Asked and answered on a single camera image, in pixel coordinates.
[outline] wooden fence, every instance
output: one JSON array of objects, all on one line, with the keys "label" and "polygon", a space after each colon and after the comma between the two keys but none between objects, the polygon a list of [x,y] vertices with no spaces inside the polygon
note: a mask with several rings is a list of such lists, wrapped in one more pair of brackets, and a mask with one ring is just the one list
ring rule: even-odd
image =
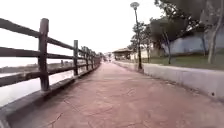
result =
[{"label": "wooden fence", "polygon": [[[41,20],[39,32],[1,18],[0,18],[0,28],[20,34],[25,34],[39,39],[38,51],[0,47],[0,57],[36,57],[38,58],[38,68],[39,68],[39,71],[35,72],[26,72],[12,76],[2,77],[0,78],[0,87],[16,84],[18,82],[27,81],[35,78],[40,78],[41,90],[49,91],[50,75],[73,70],[74,76],[78,76],[79,68],[86,67],[86,72],[88,72],[95,69],[100,64],[100,57],[97,56],[95,52],[93,52],[87,47],[83,47],[84,49],[82,50],[78,48],[78,40],[74,41],[74,46],[70,46],[58,40],[55,40],[51,37],[48,37],[49,32],[48,19],[44,18]],[[73,56],[48,53],[47,52],[48,43],[73,50]],[[73,66],[61,67],[61,68],[59,67],[56,69],[48,70],[47,59],[73,60]],[[85,64],[81,65],[78,64],[78,60],[84,60]]]}]

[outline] grass lawn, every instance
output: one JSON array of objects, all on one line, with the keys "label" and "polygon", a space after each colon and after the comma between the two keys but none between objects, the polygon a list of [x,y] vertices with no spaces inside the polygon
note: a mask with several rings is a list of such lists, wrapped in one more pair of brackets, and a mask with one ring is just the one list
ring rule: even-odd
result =
[{"label": "grass lawn", "polygon": [[[215,57],[214,64],[210,65],[207,63],[208,56],[203,55],[189,55],[189,56],[177,56],[173,57],[171,64],[168,64],[167,57],[151,58],[150,63],[162,64],[164,66],[177,66],[177,67],[188,67],[188,68],[202,68],[212,70],[224,70],[224,53],[219,53]],[[143,63],[148,63],[146,58],[143,58]]]}]

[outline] stone pavement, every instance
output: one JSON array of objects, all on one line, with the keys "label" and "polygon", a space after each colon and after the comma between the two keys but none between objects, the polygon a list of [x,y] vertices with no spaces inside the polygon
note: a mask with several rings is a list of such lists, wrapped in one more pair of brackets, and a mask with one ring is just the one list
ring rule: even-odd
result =
[{"label": "stone pavement", "polygon": [[13,124],[13,128],[223,127],[223,104],[110,63]]}]

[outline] overcast sky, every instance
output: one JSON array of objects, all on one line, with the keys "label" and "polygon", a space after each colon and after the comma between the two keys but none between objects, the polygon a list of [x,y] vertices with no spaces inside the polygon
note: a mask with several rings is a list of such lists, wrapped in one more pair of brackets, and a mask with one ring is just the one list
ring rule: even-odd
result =
[{"label": "overcast sky", "polygon": [[[149,22],[161,16],[154,0],[136,0],[139,21]],[[41,18],[49,19],[49,36],[69,45],[79,40],[97,52],[112,52],[130,44],[135,23],[133,0],[0,0],[1,18],[39,29]],[[0,29],[0,46],[37,50],[37,39]],[[72,55],[63,48],[49,45],[51,53]],[[2,59],[0,66],[35,63],[36,59]]]}]

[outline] lamp post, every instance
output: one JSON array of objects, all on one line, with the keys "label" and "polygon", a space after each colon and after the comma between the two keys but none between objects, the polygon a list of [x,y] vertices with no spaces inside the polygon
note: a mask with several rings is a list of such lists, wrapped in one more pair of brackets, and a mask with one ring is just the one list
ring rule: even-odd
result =
[{"label": "lamp post", "polygon": [[138,2],[131,3],[131,7],[135,10],[135,18],[136,18],[136,25],[137,25],[137,49],[138,49],[138,69],[142,70],[142,57],[141,57],[141,47],[140,47],[140,30],[139,30],[139,22],[138,22],[138,16],[137,16],[137,8],[139,6]]}]

